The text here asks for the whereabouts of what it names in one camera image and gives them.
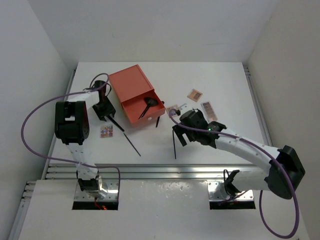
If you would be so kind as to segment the black powder brush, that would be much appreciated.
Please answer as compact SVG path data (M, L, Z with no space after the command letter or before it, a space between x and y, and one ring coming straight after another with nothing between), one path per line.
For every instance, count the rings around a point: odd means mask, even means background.
M118 127L123 133L125 132L125 130L120 126L119 123L117 123L114 118L111 115L108 115L107 118L116 126Z

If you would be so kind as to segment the thin black liner brush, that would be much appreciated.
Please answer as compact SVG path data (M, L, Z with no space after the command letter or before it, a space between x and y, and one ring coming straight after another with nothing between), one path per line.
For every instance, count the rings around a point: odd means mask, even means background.
M176 143L175 143L175 131L172 130L172 142L173 142L173 152L174 152L174 159L177 159L177 154L176 154Z

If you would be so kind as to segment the orange drawer with white knob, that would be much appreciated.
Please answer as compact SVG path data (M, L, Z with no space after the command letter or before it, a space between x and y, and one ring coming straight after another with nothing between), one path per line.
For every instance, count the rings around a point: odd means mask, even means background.
M148 104L146 98L154 99L158 104L151 106ZM164 104L154 90L150 90L123 101L121 105L133 128L139 128L147 125L149 122L156 120L159 116L162 116L166 111Z

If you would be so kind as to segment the thin black makeup brush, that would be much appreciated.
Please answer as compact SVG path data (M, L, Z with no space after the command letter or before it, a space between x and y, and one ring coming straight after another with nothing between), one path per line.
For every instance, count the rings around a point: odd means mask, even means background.
M135 152L141 157L141 154L139 153L139 151L138 151L137 148L134 146L134 144L131 142L131 140L129 139L129 137L126 135L125 132L123 132L123 135L125 136L125 138L126 138L127 141L129 142L129 144L133 147L133 149L135 150Z

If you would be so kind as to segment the orange drawer box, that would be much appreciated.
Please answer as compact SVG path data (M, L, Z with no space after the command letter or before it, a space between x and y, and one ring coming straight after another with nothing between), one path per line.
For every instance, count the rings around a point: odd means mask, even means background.
M112 89L120 101L123 111L131 122L137 121L145 109L145 97L152 97L155 90L138 64L115 72L109 76Z

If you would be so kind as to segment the black fan brush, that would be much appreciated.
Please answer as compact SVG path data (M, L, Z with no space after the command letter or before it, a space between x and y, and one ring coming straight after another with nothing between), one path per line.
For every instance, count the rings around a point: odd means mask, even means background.
M149 110L150 107L155 107L159 104L158 101L152 97L145 97L144 101L146 103L146 107L143 110L143 112L141 113L141 115L139 116L139 119L141 119L147 113L147 111Z

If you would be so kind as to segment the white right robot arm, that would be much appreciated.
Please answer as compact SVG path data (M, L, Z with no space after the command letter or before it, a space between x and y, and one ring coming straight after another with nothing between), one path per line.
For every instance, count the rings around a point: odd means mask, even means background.
M229 196L246 190L271 191L278 197L290 200L298 188L306 171L296 150L288 145L283 148L255 142L217 121L207 122L199 109L187 107L184 110L170 110L177 114L173 131L182 146L198 142L203 146L234 154L259 168L259 172L245 173L232 171L224 180L224 191Z

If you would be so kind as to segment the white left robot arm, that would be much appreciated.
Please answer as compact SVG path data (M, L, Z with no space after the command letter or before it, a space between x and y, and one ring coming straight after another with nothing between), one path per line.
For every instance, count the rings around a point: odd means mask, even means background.
M107 85L106 81L95 80L85 93L55 104L55 136L66 145L72 155L80 190L95 199L105 197L107 190L103 187L98 167L89 157L84 142L90 133L88 110L93 109L102 121L108 114Z

